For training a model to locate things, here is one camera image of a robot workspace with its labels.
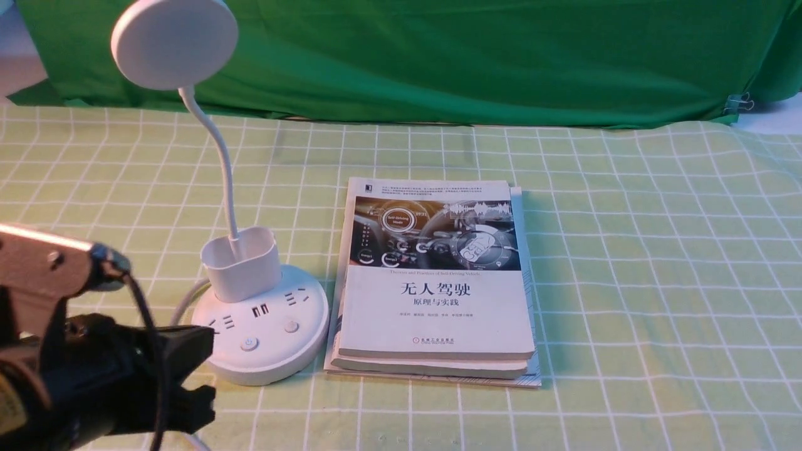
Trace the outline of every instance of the car dashboard image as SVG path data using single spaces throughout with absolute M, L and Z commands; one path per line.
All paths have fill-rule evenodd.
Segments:
M 357 197 L 350 264 L 431 270 L 520 270 L 509 201 Z

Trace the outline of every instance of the green cloth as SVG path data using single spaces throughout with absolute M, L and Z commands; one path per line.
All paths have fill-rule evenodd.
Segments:
M 117 71 L 109 40 L 129 3 L 18 2 L 63 104 L 183 109 Z M 802 87 L 799 0 L 228 4 L 237 51 L 196 90 L 218 113 L 642 128 L 732 122 L 727 98 L 753 83 L 754 100 Z

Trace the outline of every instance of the power button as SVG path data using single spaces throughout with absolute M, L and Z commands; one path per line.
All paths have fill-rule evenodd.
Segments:
M 259 346 L 259 339 L 256 337 L 245 337 L 240 344 L 242 351 L 253 351 Z
M 298 331 L 298 323 L 294 322 L 293 320 L 287 321 L 287 324 L 284 325 L 284 332 L 291 334 L 293 332 Z

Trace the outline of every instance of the green checkered tablecloth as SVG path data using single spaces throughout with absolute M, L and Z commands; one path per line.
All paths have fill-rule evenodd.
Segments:
M 245 388 L 203 367 L 189 383 L 219 389 L 200 434 L 214 451 L 802 449 L 802 136 L 215 119 L 240 224 L 276 230 L 329 294 L 348 177 L 522 187 L 544 387 L 335 377 L 318 358 Z M 186 114 L 6 107 L 0 136 L 0 221 L 122 250 L 166 324 L 225 234 L 206 131 Z M 71 303 L 87 311 L 138 321 L 125 292 Z

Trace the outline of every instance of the flexible gooseneck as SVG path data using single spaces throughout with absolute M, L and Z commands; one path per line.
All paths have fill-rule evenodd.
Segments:
M 240 232 L 237 228 L 237 219 L 234 214 L 234 183 L 229 148 L 225 145 L 225 140 L 220 134 L 220 130 L 195 101 L 195 87 L 180 87 L 178 88 L 178 93 L 184 101 L 184 106 L 204 127 L 206 127 L 206 130 L 209 131 L 209 134 L 217 145 L 217 155 L 220 157 L 220 166 L 223 171 L 223 208 L 225 210 L 225 220 L 229 225 L 229 241 L 231 243 L 234 261 L 239 262 L 245 256 L 245 251 L 242 249 Z

